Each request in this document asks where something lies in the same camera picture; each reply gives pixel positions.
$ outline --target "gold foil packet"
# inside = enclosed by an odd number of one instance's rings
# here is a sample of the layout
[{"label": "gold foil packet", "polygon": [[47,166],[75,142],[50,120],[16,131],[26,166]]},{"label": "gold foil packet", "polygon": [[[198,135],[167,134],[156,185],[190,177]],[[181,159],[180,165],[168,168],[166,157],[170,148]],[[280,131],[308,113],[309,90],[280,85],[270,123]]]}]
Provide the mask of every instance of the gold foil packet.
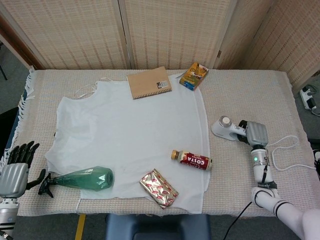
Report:
[{"label": "gold foil packet", "polygon": [[163,209],[172,205],[179,195],[156,169],[145,175],[140,185]]}]

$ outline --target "plastic bottle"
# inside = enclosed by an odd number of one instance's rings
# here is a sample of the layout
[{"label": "plastic bottle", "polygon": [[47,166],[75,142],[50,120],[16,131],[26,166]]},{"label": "plastic bottle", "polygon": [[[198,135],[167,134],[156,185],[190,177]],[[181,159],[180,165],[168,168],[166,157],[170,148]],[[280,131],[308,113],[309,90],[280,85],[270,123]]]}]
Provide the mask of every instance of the plastic bottle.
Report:
[{"label": "plastic bottle", "polygon": [[49,190],[50,185],[61,185],[74,189],[88,189],[100,191],[110,188],[114,184],[114,174],[110,168],[95,166],[66,175],[51,178],[51,173],[42,182],[38,194],[47,193],[54,197]]},{"label": "plastic bottle", "polygon": [[210,171],[212,168],[212,159],[206,156],[193,154],[188,151],[173,150],[171,154],[172,160],[178,160],[181,164],[186,164],[197,169]]}]

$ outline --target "brown notebook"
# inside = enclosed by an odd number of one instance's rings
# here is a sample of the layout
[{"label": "brown notebook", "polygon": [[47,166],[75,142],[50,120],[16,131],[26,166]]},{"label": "brown notebook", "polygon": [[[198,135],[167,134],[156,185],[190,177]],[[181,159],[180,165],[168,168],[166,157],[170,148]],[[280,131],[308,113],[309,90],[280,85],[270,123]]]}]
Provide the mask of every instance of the brown notebook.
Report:
[{"label": "brown notebook", "polygon": [[133,99],[172,91],[164,66],[127,76]]}]

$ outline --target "tablecloth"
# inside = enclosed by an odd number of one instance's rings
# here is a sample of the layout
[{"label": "tablecloth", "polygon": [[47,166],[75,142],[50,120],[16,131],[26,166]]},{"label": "tablecloth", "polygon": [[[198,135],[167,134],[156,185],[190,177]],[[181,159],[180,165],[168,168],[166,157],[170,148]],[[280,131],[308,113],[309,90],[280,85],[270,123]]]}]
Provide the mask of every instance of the tablecloth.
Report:
[{"label": "tablecloth", "polygon": [[[45,153],[50,149],[56,130],[56,110],[62,97],[75,98],[91,91],[88,86],[102,79],[125,81],[139,70],[37,70],[29,76],[35,96],[24,103],[23,117],[15,145],[31,140],[40,143],[29,173],[36,179],[47,167]],[[169,75],[184,70],[168,70]],[[270,143],[287,135],[296,135],[300,143],[295,148],[276,152],[280,168],[293,163],[312,166],[313,153],[303,130],[289,79],[284,72],[272,70],[215,70],[199,86],[211,126],[220,116],[233,122],[255,121],[266,125]],[[204,194],[202,212],[210,215],[238,215],[251,200],[251,188],[256,186],[250,151],[243,142],[229,141],[209,132],[213,167],[208,190]],[[279,172],[271,165],[273,178],[283,199],[302,210],[320,208],[320,182],[315,170],[296,167]],[[115,213],[175,215],[186,211],[169,207],[162,210],[145,198],[81,200],[80,191],[63,186],[51,186],[54,198],[38,195],[38,187],[26,191],[18,199],[21,216],[58,213]],[[265,209],[251,205],[243,214],[247,217],[271,216]]]}]

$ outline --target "notebook label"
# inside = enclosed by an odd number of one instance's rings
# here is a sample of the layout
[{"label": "notebook label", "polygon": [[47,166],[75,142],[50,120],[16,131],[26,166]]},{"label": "notebook label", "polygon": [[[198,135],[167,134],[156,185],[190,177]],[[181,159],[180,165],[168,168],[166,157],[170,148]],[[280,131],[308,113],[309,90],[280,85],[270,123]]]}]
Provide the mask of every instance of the notebook label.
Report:
[{"label": "notebook label", "polygon": [[158,89],[162,89],[162,88],[165,88],[165,87],[168,87],[168,81],[161,81],[161,82],[157,82],[156,83]]}]

